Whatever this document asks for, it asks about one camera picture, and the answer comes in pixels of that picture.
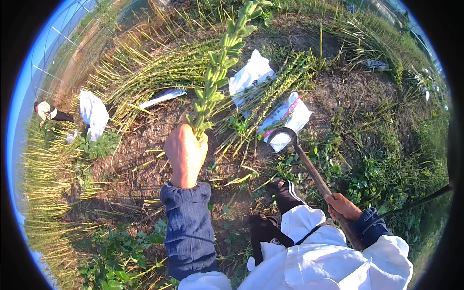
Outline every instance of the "farmer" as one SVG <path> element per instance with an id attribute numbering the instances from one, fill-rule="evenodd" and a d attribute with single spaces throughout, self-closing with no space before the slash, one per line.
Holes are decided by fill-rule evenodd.
<path id="1" fill-rule="evenodd" d="M 226 275 L 218 272 L 214 231 L 208 211 L 210 185 L 197 182 L 208 151 L 208 137 L 198 141 L 192 128 L 174 129 L 164 144 L 172 166 L 171 181 L 161 189 L 168 229 L 168 273 L 181 280 L 179 290 L 230 290 Z M 292 182 L 277 180 L 271 186 L 282 214 L 277 218 L 247 217 L 254 258 L 251 272 L 240 289 L 405 289 L 412 276 L 408 244 L 394 236 L 383 220 L 361 233 L 378 215 L 374 208 L 361 211 L 339 193 L 325 200 L 351 221 L 366 249 L 353 250 L 345 234 L 322 210 L 305 204 Z"/>
<path id="2" fill-rule="evenodd" d="M 71 114 L 58 111 L 58 109 L 49 105 L 47 102 L 34 102 L 34 110 L 42 118 L 42 122 L 40 122 L 41 127 L 44 125 L 45 120 L 69 121 L 74 123 L 74 119 Z"/>

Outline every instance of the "left hand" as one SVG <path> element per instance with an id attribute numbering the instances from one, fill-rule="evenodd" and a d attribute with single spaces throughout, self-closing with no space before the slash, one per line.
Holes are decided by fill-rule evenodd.
<path id="1" fill-rule="evenodd" d="M 333 207 L 333 209 L 330 207 L 327 209 L 333 220 L 337 220 L 333 211 L 341 213 L 347 220 L 351 221 L 357 221 L 361 217 L 362 210 L 344 197 L 343 194 L 332 193 L 332 195 L 326 194 L 324 199 Z"/>
<path id="2" fill-rule="evenodd" d="M 208 152 L 208 136 L 203 134 L 198 141 L 192 127 L 182 124 L 169 134 L 163 149 L 173 170 L 171 183 L 179 188 L 195 187 Z"/>

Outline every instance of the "blue sleeve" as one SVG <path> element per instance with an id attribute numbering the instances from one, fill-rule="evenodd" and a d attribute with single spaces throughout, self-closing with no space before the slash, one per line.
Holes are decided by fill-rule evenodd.
<path id="1" fill-rule="evenodd" d="M 208 210 L 210 197 L 211 187 L 206 182 L 198 182 L 191 189 L 168 183 L 161 189 L 160 198 L 168 217 L 164 241 L 168 274 L 177 280 L 197 272 L 217 271 L 214 231 Z"/>
<path id="2" fill-rule="evenodd" d="M 392 232 L 387 230 L 387 225 L 383 219 L 376 221 L 375 224 L 368 228 L 364 236 L 361 236 L 362 232 L 378 217 L 377 209 L 371 207 L 362 213 L 359 220 L 350 222 L 355 234 L 361 238 L 361 242 L 366 248 L 377 242 L 380 236 L 393 236 Z"/>

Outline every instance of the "sesame stalk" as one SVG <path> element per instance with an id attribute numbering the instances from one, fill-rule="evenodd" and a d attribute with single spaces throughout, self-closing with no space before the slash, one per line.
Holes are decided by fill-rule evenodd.
<path id="1" fill-rule="evenodd" d="M 207 118 L 216 103 L 224 99 L 224 95 L 218 92 L 218 89 L 229 83 L 229 78 L 226 77 L 227 69 L 238 62 L 238 58 L 229 57 L 238 57 L 242 54 L 241 49 L 245 46 L 242 39 L 257 29 L 254 25 L 246 26 L 246 24 L 263 13 L 261 6 L 272 6 L 272 2 L 266 0 L 247 1 L 245 6 L 240 9 L 235 23 L 232 19 L 227 19 L 228 32 L 221 40 L 219 51 L 207 53 L 209 67 L 205 73 L 205 88 L 195 87 L 197 98 L 193 102 L 193 109 L 196 119 L 194 120 L 190 115 L 186 116 L 197 138 L 200 138 L 206 129 L 213 126 L 213 123 L 209 122 Z"/>

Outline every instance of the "white shirt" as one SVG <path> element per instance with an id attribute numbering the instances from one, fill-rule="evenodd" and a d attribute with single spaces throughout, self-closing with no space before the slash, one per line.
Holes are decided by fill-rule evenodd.
<path id="1" fill-rule="evenodd" d="M 58 109 L 55 108 L 52 112 L 50 112 L 50 105 L 47 102 L 41 102 L 37 105 L 37 113 L 39 116 L 42 118 L 42 120 L 45 121 L 45 119 L 48 119 L 51 121 L 54 117 L 56 117 L 58 113 Z"/>
<path id="2" fill-rule="evenodd" d="M 325 222 L 319 209 L 306 205 L 282 216 L 282 232 L 299 241 Z M 258 289 L 406 289 L 412 276 L 408 244 L 400 237 L 380 236 L 363 252 L 346 244 L 345 234 L 333 226 L 321 226 L 301 245 L 261 242 L 263 262 L 252 269 L 238 290 Z M 179 290 L 230 290 L 220 272 L 195 273 L 180 282 Z"/>

